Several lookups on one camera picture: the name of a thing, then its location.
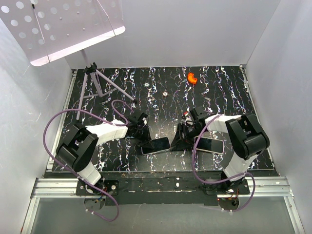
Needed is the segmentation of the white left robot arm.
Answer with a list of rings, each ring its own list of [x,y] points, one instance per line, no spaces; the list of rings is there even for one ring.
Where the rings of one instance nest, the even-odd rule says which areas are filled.
[[[75,173],[87,181],[87,189],[93,195],[103,191],[101,175],[91,163],[91,157],[98,145],[115,139],[134,138],[142,148],[154,149],[147,126],[147,114],[133,110],[126,117],[128,121],[114,120],[100,125],[84,126],[76,123],[59,144],[56,154]]]

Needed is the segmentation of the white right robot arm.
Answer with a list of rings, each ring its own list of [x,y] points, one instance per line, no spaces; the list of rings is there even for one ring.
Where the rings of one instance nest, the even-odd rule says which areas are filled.
[[[234,154],[221,174],[221,180],[203,180],[195,171],[195,154],[202,135],[207,131],[227,133]],[[270,140],[253,114],[227,116],[211,114],[203,107],[192,108],[182,115],[171,151],[184,151],[192,148],[192,171],[195,178],[205,185],[219,185],[223,192],[233,193],[238,182],[247,175],[250,164],[270,145]]]

